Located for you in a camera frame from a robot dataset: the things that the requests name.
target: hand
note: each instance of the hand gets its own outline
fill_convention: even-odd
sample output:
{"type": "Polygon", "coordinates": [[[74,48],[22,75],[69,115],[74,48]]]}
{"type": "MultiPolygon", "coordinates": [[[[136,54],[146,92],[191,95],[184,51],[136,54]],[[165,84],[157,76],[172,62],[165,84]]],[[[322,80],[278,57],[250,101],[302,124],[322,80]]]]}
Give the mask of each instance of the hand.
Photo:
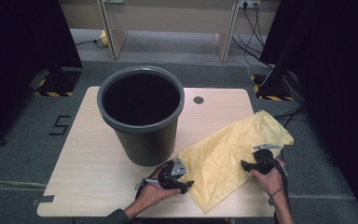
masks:
{"type": "MultiPolygon", "coordinates": [[[[159,171],[152,178],[158,178],[158,174],[159,171]]],[[[124,212],[132,220],[148,207],[180,192],[179,189],[164,189],[157,183],[147,183],[138,199],[127,207],[124,212]]]]}
{"type": "MultiPolygon", "coordinates": [[[[280,164],[281,167],[284,166],[284,162],[276,159],[276,161],[280,164]]],[[[257,178],[258,183],[261,185],[261,188],[271,196],[276,192],[282,190],[283,191],[283,182],[280,172],[277,168],[272,168],[268,174],[262,175],[257,170],[251,170],[251,175],[257,178]]]]}
{"type": "MultiPolygon", "coordinates": [[[[276,161],[281,167],[284,166],[283,161],[278,159],[276,159],[276,161]]],[[[292,224],[293,219],[284,195],[282,176],[278,169],[274,167],[266,175],[260,174],[257,170],[251,170],[250,173],[257,178],[261,188],[273,199],[275,213],[279,223],[292,224]]]]}

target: black sleeve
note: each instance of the black sleeve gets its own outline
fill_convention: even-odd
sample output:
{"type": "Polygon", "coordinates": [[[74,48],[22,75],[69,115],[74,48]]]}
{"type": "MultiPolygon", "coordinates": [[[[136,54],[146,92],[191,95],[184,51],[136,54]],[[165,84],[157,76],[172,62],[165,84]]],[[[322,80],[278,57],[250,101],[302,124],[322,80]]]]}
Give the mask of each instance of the black sleeve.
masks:
{"type": "Polygon", "coordinates": [[[130,219],[123,209],[118,209],[107,216],[101,224],[128,224],[130,219]]]}

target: plastic bag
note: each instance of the plastic bag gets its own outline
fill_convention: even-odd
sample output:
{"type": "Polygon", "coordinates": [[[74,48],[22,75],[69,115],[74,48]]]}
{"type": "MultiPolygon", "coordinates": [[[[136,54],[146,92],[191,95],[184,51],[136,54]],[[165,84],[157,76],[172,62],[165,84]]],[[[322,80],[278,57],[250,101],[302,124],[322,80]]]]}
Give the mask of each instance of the plastic bag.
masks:
{"type": "MultiPolygon", "coordinates": [[[[204,213],[224,200],[250,176],[241,160],[255,162],[253,147],[292,145],[294,139],[270,114],[261,110],[253,116],[228,124],[178,153],[188,173],[183,181],[194,180],[189,194],[204,213]]],[[[274,158],[280,149],[272,149],[274,158]]]]}

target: trash bin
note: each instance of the trash bin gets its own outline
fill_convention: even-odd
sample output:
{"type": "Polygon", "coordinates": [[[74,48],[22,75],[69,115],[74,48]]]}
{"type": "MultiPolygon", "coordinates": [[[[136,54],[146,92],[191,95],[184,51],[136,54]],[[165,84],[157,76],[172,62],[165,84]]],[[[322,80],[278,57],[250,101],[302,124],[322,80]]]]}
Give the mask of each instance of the trash bin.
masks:
{"type": "Polygon", "coordinates": [[[130,160],[142,166],[161,164],[172,155],[184,102],[180,81],[153,66],[118,71],[97,94],[103,120],[115,130],[130,160]]]}

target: wooden table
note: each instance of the wooden table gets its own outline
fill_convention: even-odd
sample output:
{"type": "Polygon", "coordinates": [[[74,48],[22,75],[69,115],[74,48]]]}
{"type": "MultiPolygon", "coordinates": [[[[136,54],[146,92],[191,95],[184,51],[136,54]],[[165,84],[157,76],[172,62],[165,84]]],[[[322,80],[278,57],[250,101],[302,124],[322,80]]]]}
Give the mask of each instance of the wooden table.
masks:
{"type": "MultiPolygon", "coordinates": [[[[48,182],[37,214],[41,217],[105,217],[133,202],[135,186],[154,168],[131,162],[117,136],[102,119],[98,87],[88,89],[48,182]]],[[[248,93],[240,89],[185,89],[175,150],[185,149],[227,124],[254,114],[248,93]],[[194,98],[204,99],[196,104],[194,98]]],[[[249,178],[207,214],[188,194],[175,195],[140,217],[271,217],[273,207],[255,178],[249,178]]]]}

